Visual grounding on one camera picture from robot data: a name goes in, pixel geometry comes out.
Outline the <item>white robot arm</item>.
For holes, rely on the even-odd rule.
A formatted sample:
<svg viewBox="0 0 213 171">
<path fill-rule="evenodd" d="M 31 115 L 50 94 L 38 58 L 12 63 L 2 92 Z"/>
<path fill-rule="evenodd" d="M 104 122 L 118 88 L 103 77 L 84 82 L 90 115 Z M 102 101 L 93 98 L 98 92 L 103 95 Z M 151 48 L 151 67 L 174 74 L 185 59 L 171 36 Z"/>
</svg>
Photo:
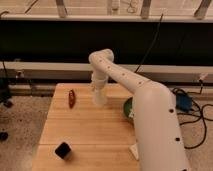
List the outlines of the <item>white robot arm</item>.
<svg viewBox="0 0 213 171">
<path fill-rule="evenodd" d="M 184 148 L 173 93 L 163 84 L 114 63 L 110 49 L 89 55 L 93 102 L 107 102 L 103 88 L 111 77 L 133 94 L 132 108 L 140 171 L 192 171 Z"/>
</svg>

